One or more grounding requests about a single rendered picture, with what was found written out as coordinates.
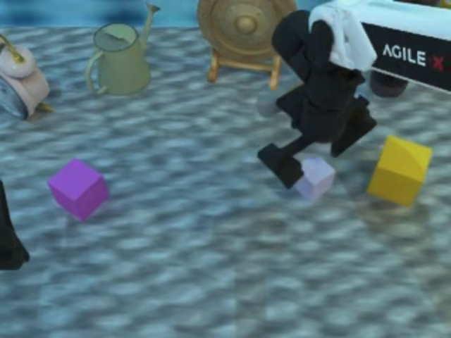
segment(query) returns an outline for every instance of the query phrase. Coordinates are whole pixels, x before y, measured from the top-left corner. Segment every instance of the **yellow cube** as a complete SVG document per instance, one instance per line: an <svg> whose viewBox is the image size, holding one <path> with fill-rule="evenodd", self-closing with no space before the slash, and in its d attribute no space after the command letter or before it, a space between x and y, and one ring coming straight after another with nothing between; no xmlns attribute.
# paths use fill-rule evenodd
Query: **yellow cube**
<svg viewBox="0 0 451 338"><path fill-rule="evenodd" d="M366 192L411 206L426 179L431 158L432 149L427 146L387 137Z"/></svg>
<svg viewBox="0 0 451 338"><path fill-rule="evenodd" d="M451 0L440 0L440 7L451 8Z"/></svg>

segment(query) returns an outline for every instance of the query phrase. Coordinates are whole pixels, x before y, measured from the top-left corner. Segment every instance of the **wooden stand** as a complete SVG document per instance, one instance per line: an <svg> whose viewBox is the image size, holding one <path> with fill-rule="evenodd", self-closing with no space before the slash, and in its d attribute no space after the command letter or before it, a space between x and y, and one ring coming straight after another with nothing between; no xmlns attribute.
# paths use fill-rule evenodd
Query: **wooden stand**
<svg viewBox="0 0 451 338"><path fill-rule="evenodd" d="M241 62L241 61L224 59L221 55L219 55L219 52L217 50L212 49L211 50L210 69L209 69L209 74L207 76L207 79L209 82L216 81L216 79L218 78L219 68L221 66L269 72L271 74L271 77L269 79L269 87L272 90L274 90L278 86L280 67L282 66L282 60L281 60L280 56L274 56L272 64L245 63L245 62Z"/></svg>

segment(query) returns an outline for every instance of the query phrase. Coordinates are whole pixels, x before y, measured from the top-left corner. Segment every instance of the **red x logo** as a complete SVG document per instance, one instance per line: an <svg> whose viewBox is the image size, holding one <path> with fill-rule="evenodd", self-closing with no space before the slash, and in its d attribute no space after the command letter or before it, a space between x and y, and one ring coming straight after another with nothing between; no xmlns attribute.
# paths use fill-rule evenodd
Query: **red x logo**
<svg viewBox="0 0 451 338"><path fill-rule="evenodd" d="M432 68L438 70L439 72L443 72L443 62L445 58L443 56L432 56Z"/></svg>

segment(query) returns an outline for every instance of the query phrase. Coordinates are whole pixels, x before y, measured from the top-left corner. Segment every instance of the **blue gray patterned surface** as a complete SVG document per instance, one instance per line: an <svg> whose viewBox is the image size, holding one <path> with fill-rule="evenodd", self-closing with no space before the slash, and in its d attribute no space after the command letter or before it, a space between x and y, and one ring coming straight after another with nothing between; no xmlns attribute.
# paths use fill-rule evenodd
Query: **blue gray patterned surface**
<svg viewBox="0 0 451 338"><path fill-rule="evenodd" d="M293 136L285 117L256 112L267 75L222 69L209 84L200 33L155 30L150 87L94 97L83 79L92 33L6 31L35 52L55 112L30 123L0 115L0 173L32 255L0 272L1 338L450 336L448 96L411 86L375 100L380 125L342 158L304 153L338 171L309 204L256 159ZM434 149L412 208L364 193L387 134ZM73 157L111 189L86 223L46 185Z"/></svg>
<svg viewBox="0 0 451 338"><path fill-rule="evenodd" d="M112 22L141 24L144 0L0 0L0 26L97 26ZM324 0L302 0L311 9ZM197 27L197 0L152 0L162 11L156 27Z"/></svg>

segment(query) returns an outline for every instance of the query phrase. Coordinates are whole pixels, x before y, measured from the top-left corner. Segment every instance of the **watering can spout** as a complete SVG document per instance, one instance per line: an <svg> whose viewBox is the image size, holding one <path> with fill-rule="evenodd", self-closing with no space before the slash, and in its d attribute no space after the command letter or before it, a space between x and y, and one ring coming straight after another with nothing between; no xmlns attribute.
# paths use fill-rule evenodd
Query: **watering can spout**
<svg viewBox="0 0 451 338"><path fill-rule="evenodd" d="M146 2L147 14L146 23L144 24L144 29L142 30L140 41L142 48L145 50L147 47L147 40L149 39L150 31L152 30L152 21L154 19L154 14L160 10L158 6L155 6L149 2Z"/></svg>

